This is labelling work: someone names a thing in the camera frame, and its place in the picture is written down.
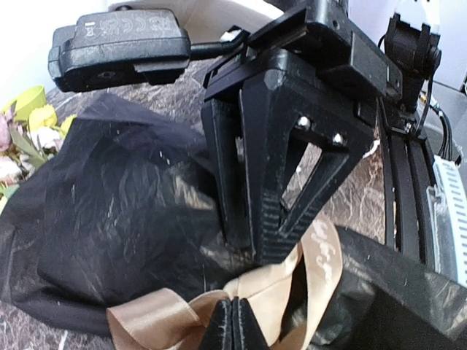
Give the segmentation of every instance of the metal screw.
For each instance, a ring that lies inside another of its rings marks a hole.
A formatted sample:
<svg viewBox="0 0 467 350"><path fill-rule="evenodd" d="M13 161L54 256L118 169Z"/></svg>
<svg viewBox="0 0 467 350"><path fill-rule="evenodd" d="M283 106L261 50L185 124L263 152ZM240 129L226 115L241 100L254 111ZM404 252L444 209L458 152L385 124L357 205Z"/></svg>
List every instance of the metal screw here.
<svg viewBox="0 0 467 350"><path fill-rule="evenodd" d="M334 135L334 137L333 137L333 143L334 144L343 145L344 142L345 142L344 137L342 137L342 135L340 133L337 133L336 135Z"/></svg>
<svg viewBox="0 0 467 350"><path fill-rule="evenodd" d="M102 79L105 79L105 80L108 80L108 79L111 79L115 76L115 72L114 71L103 71L102 73L100 73L98 75L99 78L102 78Z"/></svg>
<svg viewBox="0 0 467 350"><path fill-rule="evenodd" d="M410 133L410 130L412 129L412 123L411 122L407 122L406 124L406 127L405 127L405 131L406 133Z"/></svg>
<svg viewBox="0 0 467 350"><path fill-rule="evenodd" d="M300 117L297 120L296 128L303 131L309 131L312 127L312 122L307 117Z"/></svg>

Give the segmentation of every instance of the black cable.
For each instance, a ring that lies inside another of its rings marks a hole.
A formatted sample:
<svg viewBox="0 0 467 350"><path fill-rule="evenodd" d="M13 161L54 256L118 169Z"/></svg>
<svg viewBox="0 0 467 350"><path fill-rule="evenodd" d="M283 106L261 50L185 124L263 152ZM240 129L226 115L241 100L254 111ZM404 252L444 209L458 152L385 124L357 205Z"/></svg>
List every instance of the black cable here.
<svg viewBox="0 0 467 350"><path fill-rule="evenodd" d="M431 95L433 94L433 75L428 80L428 92L426 94L426 103L425 108L423 109L422 117L418 122L417 129L415 130L415 136L419 136L422 132L423 126L425 124L426 117L428 116L428 111L430 110Z"/></svg>
<svg viewBox="0 0 467 350"><path fill-rule="evenodd" d="M191 45L191 60L209 60L219 56L227 55L240 47L250 34L241 31L239 35L230 42L205 42Z"/></svg>
<svg viewBox="0 0 467 350"><path fill-rule="evenodd" d="M386 34L381 37L381 39L378 41L378 48L381 48L382 42L385 40Z"/></svg>
<svg viewBox="0 0 467 350"><path fill-rule="evenodd" d="M454 143L452 140L452 126L451 121L449 120L448 116L441 110L442 117L446 122L447 130L448 130L448 139L447 139L447 159L449 161L452 160L452 144Z"/></svg>

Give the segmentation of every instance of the satin ribbon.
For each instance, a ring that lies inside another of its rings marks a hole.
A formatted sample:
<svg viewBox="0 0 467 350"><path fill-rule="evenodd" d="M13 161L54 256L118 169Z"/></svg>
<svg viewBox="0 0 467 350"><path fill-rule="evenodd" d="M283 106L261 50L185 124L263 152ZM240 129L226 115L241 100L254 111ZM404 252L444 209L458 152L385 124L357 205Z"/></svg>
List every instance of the satin ribbon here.
<svg viewBox="0 0 467 350"><path fill-rule="evenodd" d="M301 258L306 269L307 319L280 340L293 271ZM341 274L339 236L333 223L319 214L282 264L245 273L223 290L206 292L189 303L172 290L161 289L109 308L107 318L117 350L194 350L219 300L247 298L272 350L305 350Z"/></svg>

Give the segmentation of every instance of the black plastic bracket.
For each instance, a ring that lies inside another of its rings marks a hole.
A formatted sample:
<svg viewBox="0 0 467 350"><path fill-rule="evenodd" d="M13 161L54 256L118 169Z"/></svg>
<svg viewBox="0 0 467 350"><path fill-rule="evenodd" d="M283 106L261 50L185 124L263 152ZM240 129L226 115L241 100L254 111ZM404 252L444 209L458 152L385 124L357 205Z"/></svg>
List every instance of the black plastic bracket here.
<svg viewBox="0 0 467 350"><path fill-rule="evenodd" d="M239 248L251 246L261 265L280 263L371 146L373 125L356 114L369 113L367 119L374 120L376 100L373 109L356 108L358 102L329 87L313 66L287 50L221 68L209 73L202 118L226 238ZM303 117L309 125L298 125ZM308 143L323 152L286 214L282 194Z"/></svg>
<svg viewBox="0 0 467 350"><path fill-rule="evenodd" d="M431 33L431 27L423 24L422 29L412 28L394 14L385 34L386 55L402 70L404 75L403 98L399 104L413 113L425 80L429 80L441 63L438 49L440 36Z"/></svg>
<svg viewBox="0 0 467 350"><path fill-rule="evenodd" d="M377 98L397 101L401 83L327 0L294 7L214 65L202 119L227 242L260 265L283 261L371 146ZM310 143L321 157L286 213L282 194Z"/></svg>

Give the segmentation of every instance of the marble surface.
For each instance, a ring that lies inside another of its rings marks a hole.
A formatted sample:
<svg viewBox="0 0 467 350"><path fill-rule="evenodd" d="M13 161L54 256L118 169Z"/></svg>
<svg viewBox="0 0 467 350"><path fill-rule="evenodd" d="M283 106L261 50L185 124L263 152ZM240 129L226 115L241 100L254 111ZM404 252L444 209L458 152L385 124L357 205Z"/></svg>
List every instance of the marble surface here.
<svg viewBox="0 0 467 350"><path fill-rule="evenodd" d="M193 63L175 84L162 87L135 85L108 89L130 101L166 115L170 120L187 123L202 131L200 111L204 96L201 82L209 63ZM92 93L48 94L60 119L79 114L102 91ZM382 161L378 143L373 152L362 159L346 182L326 204L325 213L337 224L347 226L380 242L384 241L384 193ZM291 201L305 181L319 156L310 147L293 177L286 199ZM0 303L0 349L5 350L107 350L110 339L55 330L32 319L22 311Z"/></svg>

